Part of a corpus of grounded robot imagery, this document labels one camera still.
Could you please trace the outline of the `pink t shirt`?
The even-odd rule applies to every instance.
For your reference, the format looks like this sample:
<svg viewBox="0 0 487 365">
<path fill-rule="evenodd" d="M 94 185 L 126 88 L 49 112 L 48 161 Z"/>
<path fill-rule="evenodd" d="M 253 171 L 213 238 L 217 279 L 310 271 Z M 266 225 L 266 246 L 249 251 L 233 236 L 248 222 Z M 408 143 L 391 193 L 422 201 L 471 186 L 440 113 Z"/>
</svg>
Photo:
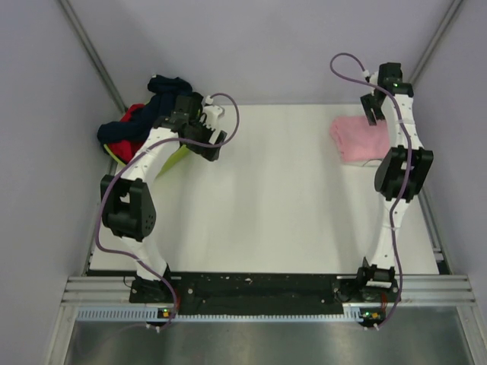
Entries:
<svg viewBox="0 0 487 365">
<path fill-rule="evenodd" d="M 343 163 L 383 160 L 390 149 L 387 122 L 370 125 L 365 116 L 339 116 L 329 127 Z"/>
</svg>

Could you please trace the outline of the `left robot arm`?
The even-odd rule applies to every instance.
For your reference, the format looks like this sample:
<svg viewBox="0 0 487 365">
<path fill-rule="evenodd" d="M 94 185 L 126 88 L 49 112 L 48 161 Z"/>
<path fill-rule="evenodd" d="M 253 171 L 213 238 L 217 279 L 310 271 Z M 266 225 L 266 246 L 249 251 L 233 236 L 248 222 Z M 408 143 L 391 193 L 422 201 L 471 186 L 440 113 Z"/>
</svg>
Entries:
<svg viewBox="0 0 487 365">
<path fill-rule="evenodd" d="M 101 223 L 125 244 L 138 277 L 148 281 L 146 292 L 156 301 L 167 300 L 173 285 L 164 278 L 168 264 L 151 236 L 157 220 L 151 185 L 183 150 L 217 160 L 227 138 L 219 126 L 223 116 L 224 108 L 213 96 L 179 95 L 171 114 L 156 118 L 144 144 L 119 174 L 106 175 L 100 183 Z"/>
</svg>

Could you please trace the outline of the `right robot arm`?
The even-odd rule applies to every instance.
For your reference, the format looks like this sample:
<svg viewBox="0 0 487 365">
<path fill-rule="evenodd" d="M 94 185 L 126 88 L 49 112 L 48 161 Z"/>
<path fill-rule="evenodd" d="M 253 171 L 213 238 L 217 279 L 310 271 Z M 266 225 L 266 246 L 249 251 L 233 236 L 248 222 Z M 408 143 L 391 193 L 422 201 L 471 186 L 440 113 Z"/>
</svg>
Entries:
<svg viewBox="0 0 487 365">
<path fill-rule="evenodd" d="M 434 160 L 424 148 L 413 115 L 414 91 L 403 80 L 401 64 L 388 62 L 365 78 L 372 91 L 361 97 L 369 125 L 385 122 L 389 149 L 374 176 L 381 206 L 374 253 L 365 256 L 357 272 L 355 292 L 371 301 L 383 290 L 398 288 L 395 274 L 401 271 L 397 238 L 404 215 L 420 193 Z"/>
</svg>

